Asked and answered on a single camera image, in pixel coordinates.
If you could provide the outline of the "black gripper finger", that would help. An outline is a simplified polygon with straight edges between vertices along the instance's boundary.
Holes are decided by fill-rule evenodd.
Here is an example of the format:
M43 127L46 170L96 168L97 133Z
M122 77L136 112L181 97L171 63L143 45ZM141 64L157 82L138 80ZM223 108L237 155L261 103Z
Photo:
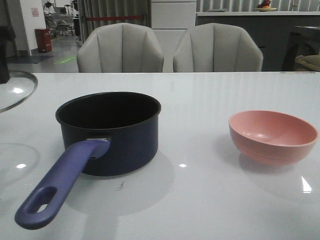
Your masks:
M16 38L11 25L0 27L0 83L6 84L10 79L7 65L7 43Z

